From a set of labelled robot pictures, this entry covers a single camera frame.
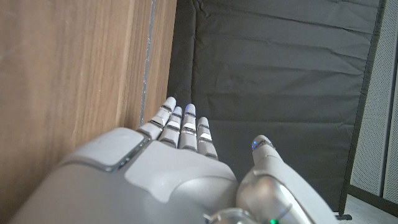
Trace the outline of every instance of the wrinkled fabric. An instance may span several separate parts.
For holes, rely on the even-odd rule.
[[[263,134],[337,211],[378,5],[178,0],[167,93],[209,119],[238,180]]]

